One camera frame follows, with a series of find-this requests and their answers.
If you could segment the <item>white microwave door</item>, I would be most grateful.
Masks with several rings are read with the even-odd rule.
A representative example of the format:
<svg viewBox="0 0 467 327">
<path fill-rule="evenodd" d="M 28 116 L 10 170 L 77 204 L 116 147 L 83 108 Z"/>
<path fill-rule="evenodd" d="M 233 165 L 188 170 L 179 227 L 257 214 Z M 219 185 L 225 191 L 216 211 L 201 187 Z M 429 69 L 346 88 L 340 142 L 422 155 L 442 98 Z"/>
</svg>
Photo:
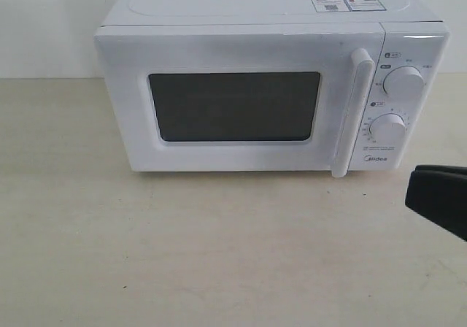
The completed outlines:
<svg viewBox="0 0 467 327">
<path fill-rule="evenodd" d="M 359 25 L 103 26 L 94 37 L 135 172 L 351 166 L 385 40 Z"/>
</svg>

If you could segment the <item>white Midea microwave oven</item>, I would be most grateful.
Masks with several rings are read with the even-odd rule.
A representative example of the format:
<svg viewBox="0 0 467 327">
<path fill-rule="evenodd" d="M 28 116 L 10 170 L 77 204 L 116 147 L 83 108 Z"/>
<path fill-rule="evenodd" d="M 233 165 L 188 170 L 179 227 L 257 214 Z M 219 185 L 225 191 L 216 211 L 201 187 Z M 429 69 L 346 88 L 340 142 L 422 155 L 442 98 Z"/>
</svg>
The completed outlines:
<svg viewBox="0 0 467 327">
<path fill-rule="evenodd" d="M 97 29 L 136 172 L 398 167 L 449 39 L 420 0 L 117 0 Z"/>
</svg>

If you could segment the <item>white lower timer knob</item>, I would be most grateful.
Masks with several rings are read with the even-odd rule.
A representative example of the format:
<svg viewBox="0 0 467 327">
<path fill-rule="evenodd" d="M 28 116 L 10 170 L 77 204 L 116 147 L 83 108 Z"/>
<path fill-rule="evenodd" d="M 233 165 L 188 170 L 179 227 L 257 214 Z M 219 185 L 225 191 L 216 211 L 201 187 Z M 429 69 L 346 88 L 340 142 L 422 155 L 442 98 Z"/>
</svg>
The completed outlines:
<svg viewBox="0 0 467 327">
<path fill-rule="evenodd" d="M 406 126 L 401 116 L 388 113 L 379 116 L 371 123 L 369 133 L 378 143 L 392 144 L 404 138 Z"/>
</svg>

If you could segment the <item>white upper control knob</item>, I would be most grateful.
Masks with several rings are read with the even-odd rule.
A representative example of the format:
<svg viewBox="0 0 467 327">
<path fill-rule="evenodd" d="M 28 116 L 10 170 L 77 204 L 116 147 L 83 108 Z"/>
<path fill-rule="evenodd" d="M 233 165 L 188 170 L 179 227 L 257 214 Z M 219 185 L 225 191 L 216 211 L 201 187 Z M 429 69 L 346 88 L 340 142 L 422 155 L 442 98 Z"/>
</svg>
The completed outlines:
<svg viewBox="0 0 467 327">
<path fill-rule="evenodd" d="M 413 66 L 402 66 L 390 72 L 383 82 L 383 89 L 393 100 L 411 100 L 420 96 L 425 81 L 420 71 Z"/>
</svg>

